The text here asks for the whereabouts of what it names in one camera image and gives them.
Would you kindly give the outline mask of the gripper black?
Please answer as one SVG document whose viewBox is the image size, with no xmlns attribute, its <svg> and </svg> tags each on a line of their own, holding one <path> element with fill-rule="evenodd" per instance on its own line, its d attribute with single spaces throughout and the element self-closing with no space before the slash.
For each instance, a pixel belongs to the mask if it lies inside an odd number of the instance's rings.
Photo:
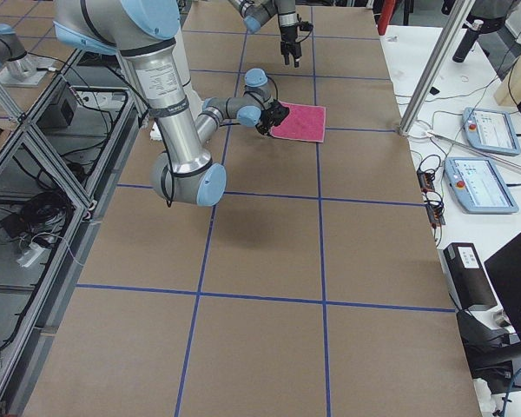
<svg viewBox="0 0 521 417">
<path fill-rule="evenodd" d="M 280 126 L 288 117 L 289 108 L 278 100 L 273 100 L 270 105 L 260 113 L 260 126 L 256 127 L 260 135 L 273 137 L 270 129 Z"/>
<path fill-rule="evenodd" d="M 280 26 L 280 53 L 283 56 L 284 64 L 290 64 L 293 59 L 293 66 L 299 68 L 300 58 L 302 57 L 301 45 L 298 41 L 298 23 L 288 26 Z"/>
</svg>

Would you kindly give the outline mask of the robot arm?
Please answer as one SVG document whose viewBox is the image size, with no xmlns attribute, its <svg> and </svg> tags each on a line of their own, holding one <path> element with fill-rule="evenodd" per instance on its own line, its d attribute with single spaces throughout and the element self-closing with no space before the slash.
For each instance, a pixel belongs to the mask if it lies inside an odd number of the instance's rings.
<svg viewBox="0 0 521 417">
<path fill-rule="evenodd" d="M 214 206 L 222 198 L 227 172 L 204 145 L 225 121 L 267 135 L 290 110 L 268 87 L 262 69 L 246 74 L 241 97 L 213 97 L 194 116 L 173 56 L 180 11 L 175 1 L 57 1 L 57 38 L 73 48 L 118 55 L 133 68 L 131 86 L 142 95 L 164 144 L 151 182 L 168 203 Z"/>
<path fill-rule="evenodd" d="M 295 1 L 246 1 L 231 0 L 229 3 L 239 13 L 248 33 L 257 33 L 273 17 L 278 20 L 280 31 L 280 53 L 284 64 L 298 68 L 302 57 L 299 31 L 310 32 L 312 25 L 302 21 L 296 11 Z"/>
</svg>

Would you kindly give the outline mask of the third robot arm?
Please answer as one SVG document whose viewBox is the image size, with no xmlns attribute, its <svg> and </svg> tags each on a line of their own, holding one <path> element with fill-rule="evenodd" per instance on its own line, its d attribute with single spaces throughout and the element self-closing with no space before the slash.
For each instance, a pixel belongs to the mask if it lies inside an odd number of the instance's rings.
<svg viewBox="0 0 521 417">
<path fill-rule="evenodd" d="M 0 83 L 9 87 L 36 87 L 47 70 L 29 54 L 14 29 L 0 23 Z"/>
</svg>

